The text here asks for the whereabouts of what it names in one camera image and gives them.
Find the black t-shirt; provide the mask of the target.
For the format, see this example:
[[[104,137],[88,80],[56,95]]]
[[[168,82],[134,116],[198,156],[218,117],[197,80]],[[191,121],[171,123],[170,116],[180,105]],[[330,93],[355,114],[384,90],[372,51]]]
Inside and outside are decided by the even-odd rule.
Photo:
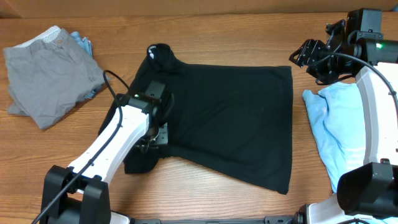
[[[124,160],[128,174],[151,171],[159,159],[181,157],[280,194],[292,171],[293,79],[289,66],[237,67],[180,61],[153,44],[129,94],[151,82],[173,94],[165,119],[168,143]]]

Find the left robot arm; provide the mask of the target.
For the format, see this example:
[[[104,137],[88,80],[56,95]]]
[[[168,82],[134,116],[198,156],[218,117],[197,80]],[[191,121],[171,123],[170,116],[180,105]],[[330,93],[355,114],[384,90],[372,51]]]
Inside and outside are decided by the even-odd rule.
[[[152,81],[144,93],[132,91],[120,99],[94,143],[68,167],[53,166],[47,172],[34,223],[133,223],[128,215],[112,211],[109,185],[130,152],[146,154],[168,144],[164,119],[174,95]]]

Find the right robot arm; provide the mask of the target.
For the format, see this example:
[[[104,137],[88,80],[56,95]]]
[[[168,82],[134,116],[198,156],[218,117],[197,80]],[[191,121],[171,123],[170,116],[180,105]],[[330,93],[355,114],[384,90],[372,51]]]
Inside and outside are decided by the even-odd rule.
[[[381,22],[378,9],[350,11],[289,58],[321,86],[302,97],[333,189],[294,223],[397,222],[397,42]]]

